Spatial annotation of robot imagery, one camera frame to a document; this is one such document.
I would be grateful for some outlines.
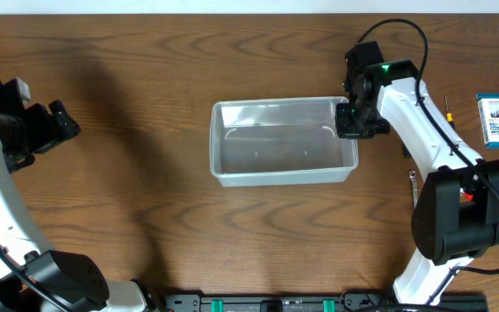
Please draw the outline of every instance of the white plastic bin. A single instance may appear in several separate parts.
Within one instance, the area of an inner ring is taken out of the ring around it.
[[[222,186],[342,182],[357,140],[336,134],[344,97],[221,101],[211,116],[211,172]]]

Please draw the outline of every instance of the white wall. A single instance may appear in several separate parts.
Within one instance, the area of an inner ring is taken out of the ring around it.
[[[499,0],[0,0],[0,14],[499,13]]]

